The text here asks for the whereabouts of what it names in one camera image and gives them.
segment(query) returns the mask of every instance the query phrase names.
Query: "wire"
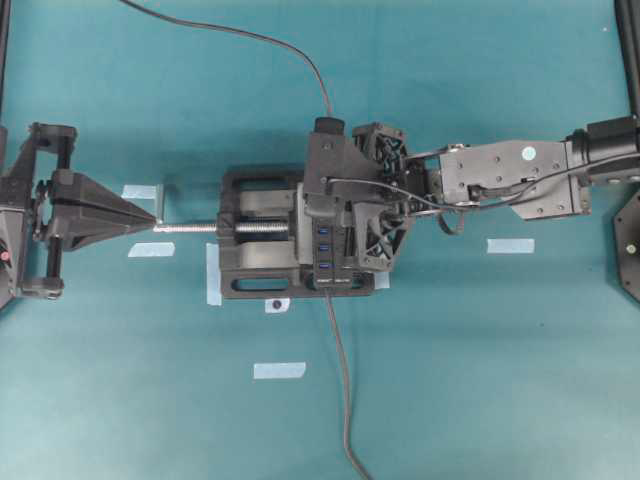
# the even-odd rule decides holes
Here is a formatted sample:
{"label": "wire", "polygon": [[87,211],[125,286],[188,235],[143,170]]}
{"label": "wire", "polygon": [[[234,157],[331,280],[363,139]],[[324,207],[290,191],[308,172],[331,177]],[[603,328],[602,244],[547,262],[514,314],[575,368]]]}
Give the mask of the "wire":
{"label": "wire", "polygon": [[340,329],[338,328],[338,322],[336,321],[336,312],[333,309],[333,302],[331,301],[331,294],[329,290],[325,290],[324,299],[327,303],[327,312],[329,313],[329,322],[331,323],[331,330],[333,336],[336,339],[336,350],[338,351],[338,358],[340,360],[340,369],[342,370],[342,387],[343,387],[343,402],[344,402],[344,421],[342,426],[342,446],[344,447],[347,458],[353,465],[353,468],[358,472],[361,478],[364,480],[372,480],[373,477],[369,475],[364,468],[358,457],[351,449],[351,384],[349,381],[349,363],[347,362],[347,355],[344,352],[342,345],[342,338],[340,337]]}
{"label": "wire", "polygon": [[[527,193],[529,193],[530,191],[532,191],[536,186],[538,186],[540,183],[545,182],[547,180],[551,180],[552,178],[556,178],[556,177],[564,177],[564,176],[569,176],[573,173],[577,173],[577,172],[581,172],[581,171],[585,171],[585,170],[589,170],[590,168],[596,167],[596,166],[601,166],[601,165],[606,165],[608,163],[613,163],[613,162],[618,162],[621,160],[628,160],[631,158],[640,158],[640,154],[638,153],[628,153],[625,155],[615,155],[612,157],[607,157],[607,158],[603,158],[602,160],[597,160],[595,162],[591,162],[588,163],[586,165],[580,165],[578,167],[572,167],[572,168],[568,168],[566,170],[562,170],[560,172],[555,172],[549,175],[546,175],[544,177],[541,177],[531,183],[529,183],[525,188],[522,189],[522,191],[518,192],[517,194],[511,195],[510,198],[506,199],[506,200],[502,200],[500,202],[495,202],[495,203],[488,203],[488,204],[484,204],[484,205],[453,205],[453,204],[449,204],[449,203],[437,203],[437,202],[432,202],[431,200],[427,200],[426,198],[422,198],[419,195],[416,195],[414,193],[409,192],[408,190],[404,190],[403,188],[399,188],[399,187],[394,187],[393,185],[389,185],[387,183],[384,182],[377,182],[375,180],[361,180],[358,178],[330,178],[327,180],[328,184],[333,184],[333,183],[359,183],[359,184],[363,184],[363,185],[373,185],[373,186],[377,186],[377,187],[381,187],[381,188],[386,188],[387,190],[391,190],[393,192],[397,192],[397,193],[401,193],[403,195],[405,195],[406,197],[409,197],[413,200],[416,200],[420,203],[423,203],[427,206],[433,207],[433,208],[437,208],[440,210],[444,210],[444,211],[453,211],[453,212],[478,212],[478,211],[483,211],[483,210],[491,210],[494,208],[500,208],[500,207],[507,207],[507,206],[513,206],[513,205],[522,205],[523,203],[527,203],[527,202],[531,202],[534,200],[538,200],[540,198],[543,198],[544,195],[535,197],[535,198],[529,198],[527,200],[522,200],[522,197],[524,197]],[[522,186],[521,183],[519,184],[514,184],[511,185],[509,187],[506,187],[506,189],[509,188],[516,188],[518,186]]]}
{"label": "wire", "polygon": [[224,25],[216,25],[212,23],[202,23],[202,22],[191,22],[189,20],[182,20],[180,18],[170,17],[169,15],[164,15],[162,13],[151,10],[150,8],[143,7],[131,0],[118,0],[119,2],[138,10],[139,12],[146,13],[147,15],[151,15],[152,17],[158,18],[160,20],[164,20],[165,22],[173,23],[175,25],[180,25],[183,27],[191,27],[191,28],[201,28],[204,30],[214,30],[218,32],[231,33],[234,35],[240,35],[242,37],[253,38],[254,40],[260,40],[262,42],[269,43],[271,45],[276,45],[278,47],[282,47],[285,50],[290,51],[291,53],[297,55],[302,58],[304,62],[313,70],[313,74],[315,75],[318,83],[320,84],[320,90],[322,90],[322,96],[324,98],[324,104],[327,109],[327,116],[333,116],[333,107],[331,106],[331,100],[329,99],[329,93],[327,92],[327,88],[324,84],[324,80],[322,80],[322,75],[320,75],[320,70],[316,67],[315,63],[311,60],[311,58],[304,53],[299,48],[294,47],[290,43],[283,42],[282,40],[278,40],[277,38],[269,37],[267,35],[261,35],[259,33],[248,32],[246,30],[241,30],[239,28],[226,27]]}
{"label": "wire", "polygon": [[333,183],[359,183],[362,185],[372,185],[374,187],[382,187],[382,188],[386,188],[387,190],[391,190],[392,192],[396,192],[396,193],[401,193],[413,200],[416,200],[420,203],[424,203],[425,205],[429,206],[429,207],[433,207],[433,208],[439,208],[441,210],[453,210],[456,212],[462,212],[462,211],[469,211],[470,207],[467,206],[461,206],[461,205],[449,205],[446,203],[437,203],[437,202],[432,202],[431,200],[427,200],[426,198],[422,198],[420,195],[416,195],[415,193],[411,193],[408,190],[405,190],[403,188],[399,188],[399,187],[394,187],[393,185],[389,185],[388,183],[384,183],[384,182],[376,182],[375,180],[362,180],[359,178],[330,178],[327,180],[327,183],[329,185],[333,184]]}

